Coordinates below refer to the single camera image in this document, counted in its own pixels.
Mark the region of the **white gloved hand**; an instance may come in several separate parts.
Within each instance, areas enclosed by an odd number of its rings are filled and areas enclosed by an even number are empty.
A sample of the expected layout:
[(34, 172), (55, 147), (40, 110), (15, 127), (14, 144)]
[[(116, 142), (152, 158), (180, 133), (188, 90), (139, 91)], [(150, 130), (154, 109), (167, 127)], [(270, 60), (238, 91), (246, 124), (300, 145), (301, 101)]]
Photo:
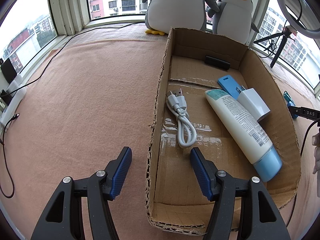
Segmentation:
[(313, 168), (313, 174), (317, 175), (317, 197), (320, 197), (320, 178), (319, 178), (319, 169), (320, 169), (320, 135), (317, 133), (312, 137), (312, 145), (315, 146), (314, 158), (315, 165)]

